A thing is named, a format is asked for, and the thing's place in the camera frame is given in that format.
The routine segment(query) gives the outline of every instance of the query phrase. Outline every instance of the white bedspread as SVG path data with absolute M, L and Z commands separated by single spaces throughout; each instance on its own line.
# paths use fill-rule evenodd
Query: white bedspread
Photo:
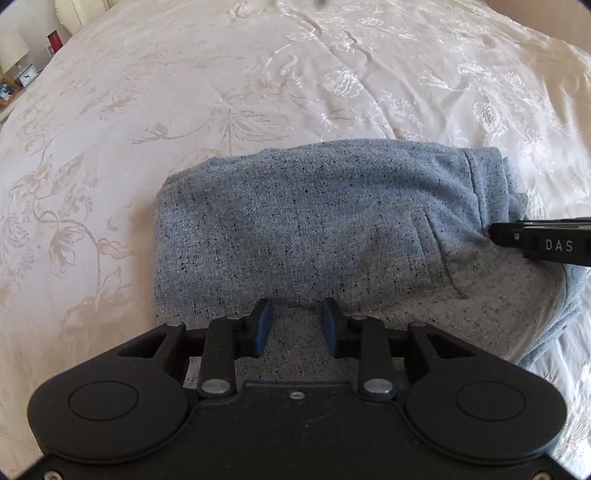
M 38 456 L 29 396 L 155 326 L 152 202 L 213 155 L 354 137 L 492 145 L 536 218 L 591 216 L 591 60 L 475 0 L 123 0 L 0 132 L 0 469 Z M 591 321 L 535 366 L 591 472 Z

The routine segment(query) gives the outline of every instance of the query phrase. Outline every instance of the folded garment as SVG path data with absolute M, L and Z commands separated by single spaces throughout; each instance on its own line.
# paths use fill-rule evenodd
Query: folded garment
M 318 307 L 337 298 L 389 327 L 422 320 L 527 366 L 578 313 L 583 268 L 486 237 L 523 218 L 495 148 L 344 140 L 213 158 L 158 196 L 155 311 L 188 328 L 274 304 L 262 360 L 240 378 L 342 380 Z

